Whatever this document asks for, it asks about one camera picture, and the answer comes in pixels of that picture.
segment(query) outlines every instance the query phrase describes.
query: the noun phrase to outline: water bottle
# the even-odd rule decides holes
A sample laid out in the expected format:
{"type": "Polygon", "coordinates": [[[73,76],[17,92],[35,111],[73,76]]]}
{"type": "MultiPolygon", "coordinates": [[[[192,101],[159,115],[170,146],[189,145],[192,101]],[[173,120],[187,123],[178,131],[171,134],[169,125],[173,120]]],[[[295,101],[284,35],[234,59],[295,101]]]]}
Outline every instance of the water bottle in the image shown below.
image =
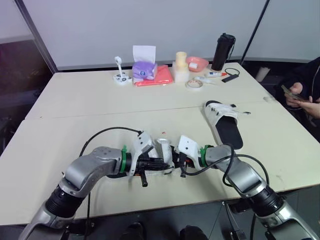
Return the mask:
{"type": "Polygon", "coordinates": [[[216,45],[212,65],[211,65],[211,69],[213,71],[219,72],[222,70],[228,58],[231,48],[235,45],[235,42],[236,42],[236,38],[226,33],[223,33],[219,37],[218,44],[216,45]]]}

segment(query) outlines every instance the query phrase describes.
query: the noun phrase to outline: tape roll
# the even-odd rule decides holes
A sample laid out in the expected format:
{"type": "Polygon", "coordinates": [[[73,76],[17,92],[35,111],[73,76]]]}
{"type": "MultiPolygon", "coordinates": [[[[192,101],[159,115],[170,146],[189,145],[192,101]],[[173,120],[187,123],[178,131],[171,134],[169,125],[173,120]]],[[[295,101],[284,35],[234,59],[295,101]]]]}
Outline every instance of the tape roll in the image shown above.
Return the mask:
{"type": "Polygon", "coordinates": [[[200,80],[192,79],[187,81],[185,86],[187,89],[200,90],[204,86],[204,83],[200,80]]]}

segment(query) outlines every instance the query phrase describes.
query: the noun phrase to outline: pink bowl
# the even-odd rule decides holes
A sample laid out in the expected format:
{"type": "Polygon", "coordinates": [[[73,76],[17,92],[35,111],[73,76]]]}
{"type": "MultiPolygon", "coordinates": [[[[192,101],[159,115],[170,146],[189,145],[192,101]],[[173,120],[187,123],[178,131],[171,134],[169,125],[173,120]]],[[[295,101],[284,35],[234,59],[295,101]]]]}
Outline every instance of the pink bowl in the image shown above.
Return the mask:
{"type": "Polygon", "coordinates": [[[190,63],[198,64],[197,68],[189,67],[189,70],[192,72],[201,72],[203,69],[205,69],[206,66],[209,65],[209,62],[207,60],[197,56],[188,57],[186,59],[186,63],[188,64],[188,66],[190,63]]]}

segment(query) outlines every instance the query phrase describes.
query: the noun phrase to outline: white table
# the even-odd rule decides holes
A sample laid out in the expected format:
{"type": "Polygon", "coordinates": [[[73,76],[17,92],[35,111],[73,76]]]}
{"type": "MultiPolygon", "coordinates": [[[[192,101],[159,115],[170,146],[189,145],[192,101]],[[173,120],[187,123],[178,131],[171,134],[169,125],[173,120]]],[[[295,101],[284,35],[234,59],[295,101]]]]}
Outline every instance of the white table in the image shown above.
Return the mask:
{"type": "MultiPolygon", "coordinates": [[[[53,75],[25,119],[60,118],[153,110],[200,107],[208,100],[226,104],[260,102],[271,95],[238,63],[224,68],[240,71],[238,78],[218,85],[206,84],[201,91],[188,90],[184,83],[134,87],[117,85],[118,71],[62,72],[53,75]]],[[[191,73],[204,76],[203,72],[191,73]]]]}
{"type": "MultiPolygon", "coordinates": [[[[238,128],[244,147],[241,153],[259,159],[276,191],[320,183],[319,143],[277,102],[238,103],[238,128]]],[[[101,129],[126,126],[143,129],[176,145],[186,135],[200,145],[215,144],[201,107],[119,114],[56,117],[24,120],[0,158],[0,225],[30,222],[41,203],[62,177],[61,172],[78,157],[84,142],[101,129]]],[[[89,153],[98,146],[130,150],[134,133],[113,130],[94,139],[89,153]]],[[[243,159],[263,176],[260,167],[243,159]]],[[[198,176],[181,178],[178,173],[149,176],[148,187],[139,177],[102,178],[92,191],[91,216],[204,203],[239,197],[222,184],[222,173],[211,169],[198,176]]],[[[85,200],[76,213],[86,216],[85,200]]]]}

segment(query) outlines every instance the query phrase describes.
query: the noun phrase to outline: slide sandal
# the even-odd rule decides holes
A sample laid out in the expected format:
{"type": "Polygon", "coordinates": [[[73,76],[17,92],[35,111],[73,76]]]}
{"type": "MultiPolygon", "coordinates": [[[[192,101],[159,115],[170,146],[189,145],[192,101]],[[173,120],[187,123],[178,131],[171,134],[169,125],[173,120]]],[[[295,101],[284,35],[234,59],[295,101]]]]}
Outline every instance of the slide sandal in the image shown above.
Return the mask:
{"type": "Polygon", "coordinates": [[[206,119],[213,131],[214,138],[218,145],[230,144],[238,153],[244,146],[238,130],[238,111],[236,105],[226,105],[218,101],[207,101],[204,105],[206,119]]]}

